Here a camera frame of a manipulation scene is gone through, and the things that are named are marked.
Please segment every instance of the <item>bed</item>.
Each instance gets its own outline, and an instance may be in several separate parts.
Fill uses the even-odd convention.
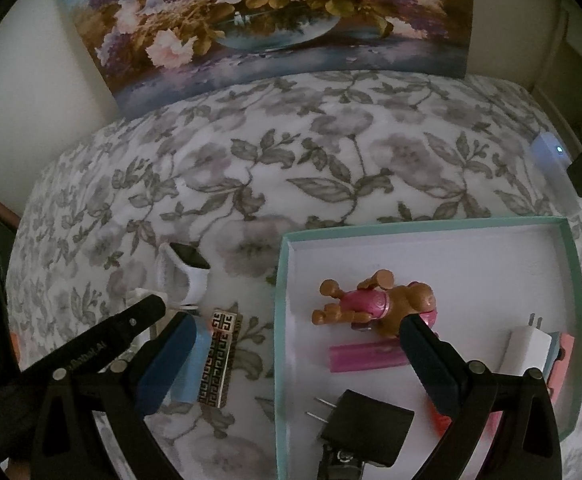
[[[510,82],[376,71],[260,80],[110,124],[46,168],[22,216],[7,277],[20,364],[119,312],[127,290],[154,287],[161,243],[197,244],[212,266],[201,310],[244,316],[228,404],[167,400],[146,423],[187,480],[273,479],[282,234],[556,214],[526,154],[553,129]],[[571,226],[582,267],[582,214]],[[582,478],[582,408],[562,454],[564,478]]]

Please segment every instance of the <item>white cup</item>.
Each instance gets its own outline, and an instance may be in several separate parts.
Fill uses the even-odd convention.
[[[193,246],[165,242],[158,249],[156,283],[172,305],[197,304],[207,291],[209,270],[211,266]]]

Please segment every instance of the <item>white wall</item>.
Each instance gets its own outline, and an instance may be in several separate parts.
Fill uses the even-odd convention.
[[[530,86],[559,0],[474,0],[469,72]],[[19,0],[0,25],[0,200],[20,214],[40,170],[118,112],[58,0]]]
[[[0,24],[0,201],[20,214],[38,173],[118,116],[59,0],[19,0]]]

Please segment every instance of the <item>flower painting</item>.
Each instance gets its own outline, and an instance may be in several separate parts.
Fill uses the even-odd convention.
[[[254,79],[380,69],[463,76],[472,0],[64,0],[122,112]]]

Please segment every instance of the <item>screw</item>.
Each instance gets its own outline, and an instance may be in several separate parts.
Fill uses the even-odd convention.
[[[66,370],[64,368],[58,368],[53,372],[54,381],[61,381],[66,377]]]
[[[353,455],[351,455],[351,453],[343,451],[341,449],[338,451],[338,454],[336,455],[336,457],[343,464],[345,464],[347,462],[351,462],[353,460]]]
[[[111,366],[109,367],[109,370],[111,370],[115,374],[121,374],[126,369],[127,362],[123,361],[122,359],[116,359],[113,363],[111,363]]]
[[[537,379],[538,381],[540,379],[544,379],[544,376],[542,375],[542,372],[538,368],[529,368],[529,370],[527,370],[527,372],[529,373],[529,375],[533,379]]]
[[[471,370],[474,374],[483,374],[486,371],[487,367],[484,366],[484,363],[480,361],[471,361],[469,363],[469,370]]]

